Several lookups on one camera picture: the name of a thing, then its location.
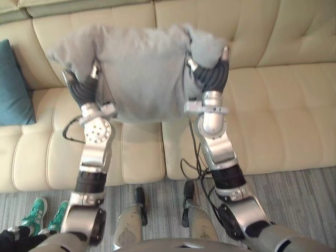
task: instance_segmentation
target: cable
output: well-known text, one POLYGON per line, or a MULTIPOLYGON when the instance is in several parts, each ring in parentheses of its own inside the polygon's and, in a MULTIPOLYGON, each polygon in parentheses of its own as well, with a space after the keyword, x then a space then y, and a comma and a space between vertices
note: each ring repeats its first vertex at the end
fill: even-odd
POLYGON ((194 169, 194 170, 197 170, 197 173, 198 173, 198 177, 197 177, 197 180, 201 180, 201 187, 202 187, 202 190, 205 194, 205 197, 206 199, 208 200, 218 222, 223 225, 222 223, 222 220, 220 219, 219 217, 219 214, 218 214, 218 210, 217 210, 217 207, 215 206, 215 204, 212 202, 212 200, 210 199, 210 195, 211 193, 214 191, 215 187, 212 187, 212 189, 207 192, 206 189, 205 189, 205 185, 204 185, 204 178, 207 174, 211 173, 210 170, 208 168, 206 168, 204 171, 202 171, 202 167, 201 167, 201 163, 200 163, 200 149, 201 149, 201 144, 198 145, 198 148, 196 147, 196 139, 195 139, 195 134, 194 134, 194 131, 193 131, 193 126, 192 126, 192 123, 191 123, 191 120, 189 118, 189 129, 190 129, 190 134, 191 134, 191 137, 193 139, 193 145, 194 145, 194 152, 195 152, 195 157, 196 157, 196 167, 192 166, 191 164, 188 163, 188 161, 184 158, 181 159, 180 161, 180 168, 181 168, 181 171, 183 173, 183 175, 188 179, 188 180, 191 180, 184 172, 183 170, 183 162, 185 162, 190 168, 194 169))
POLYGON ((81 141, 81 140, 77 140, 77 139, 74 139, 74 138, 69 138, 67 137, 67 133, 68 133, 68 130, 70 128, 70 126, 72 124, 74 124, 75 122, 78 122, 79 121, 79 118, 81 118, 81 116, 77 116, 75 118, 73 118, 64 128, 63 132, 62 132, 62 136, 66 139, 66 140, 70 140, 70 141, 73 141, 73 142, 78 142, 78 143, 85 143, 84 141, 81 141))

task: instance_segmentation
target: gray carpet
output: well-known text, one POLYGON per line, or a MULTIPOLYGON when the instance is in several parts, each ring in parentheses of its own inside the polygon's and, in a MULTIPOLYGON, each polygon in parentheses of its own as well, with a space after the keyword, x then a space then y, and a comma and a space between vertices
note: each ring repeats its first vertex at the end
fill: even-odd
MULTIPOLYGON (((247 176, 266 214, 278 224, 283 224, 312 237, 333 248, 336 247, 336 169, 323 168, 298 172, 283 172, 247 176)), ((206 180, 207 188, 213 185, 206 180)), ((133 203, 133 191, 137 185, 109 187, 104 208, 108 211, 103 242, 90 251, 111 251, 113 228, 118 215, 133 203)), ((180 224, 184 181, 165 179, 143 188, 148 196, 148 226, 143 229, 145 239, 162 237, 188 237, 188 230, 180 224)), ((0 194, 0 228, 5 229, 20 223, 29 212, 36 197, 48 199, 46 224, 60 202, 67 199, 69 191, 30 192, 0 194)), ((210 207, 197 182, 196 200, 210 213, 210 207)), ((229 239, 211 217, 223 242, 239 244, 229 239)))

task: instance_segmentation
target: shoe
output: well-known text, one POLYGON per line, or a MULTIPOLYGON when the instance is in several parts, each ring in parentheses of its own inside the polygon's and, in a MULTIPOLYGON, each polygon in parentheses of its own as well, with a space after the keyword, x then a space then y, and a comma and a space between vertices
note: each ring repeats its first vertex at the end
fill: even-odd
POLYGON ((27 217, 22 219, 21 226, 32 227, 34 232, 30 235, 37 235, 43 229, 43 218, 47 212, 48 203, 45 198, 37 198, 27 217))
POLYGON ((62 225, 62 221, 65 215, 65 211, 68 207, 68 202, 67 201, 63 201, 58 208, 57 213, 55 214, 54 218, 51 220, 51 222, 48 225, 48 230, 49 231, 56 231, 56 232, 60 232, 61 231, 61 225, 62 225))

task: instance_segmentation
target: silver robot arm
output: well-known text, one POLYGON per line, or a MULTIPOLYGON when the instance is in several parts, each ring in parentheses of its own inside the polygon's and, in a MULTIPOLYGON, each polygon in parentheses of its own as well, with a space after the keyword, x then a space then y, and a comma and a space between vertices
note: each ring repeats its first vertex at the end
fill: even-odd
POLYGON ((72 97, 81 109, 79 123, 84 126, 85 144, 80 160, 75 190, 61 227, 61 234, 50 236, 33 252, 80 252, 97 245, 103 238, 106 211, 100 206, 105 197, 105 182, 111 159, 111 142, 115 133, 107 118, 116 116, 113 104, 98 107, 96 90, 100 66, 93 63, 92 73, 79 83, 72 72, 63 71, 72 97))
POLYGON ((215 192, 223 201, 218 213, 227 235, 241 240, 258 252, 333 251, 289 228, 273 224, 245 181, 226 133, 225 114, 228 110, 222 107, 222 93, 228 77, 228 60, 229 51, 225 47, 215 71, 198 66, 192 58, 187 61, 195 78, 203 84, 203 96, 201 101, 189 101, 185 105, 185 112, 199 114, 195 128, 215 181, 215 192), (218 74, 221 71, 227 73, 218 77, 221 76, 218 74))

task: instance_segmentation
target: teal pillow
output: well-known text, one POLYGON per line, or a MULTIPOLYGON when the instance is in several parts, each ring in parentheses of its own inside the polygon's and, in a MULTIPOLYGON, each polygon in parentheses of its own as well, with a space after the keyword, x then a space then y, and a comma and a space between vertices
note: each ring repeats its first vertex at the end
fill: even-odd
POLYGON ((11 46, 0 41, 0 125, 32 123, 34 110, 11 46))

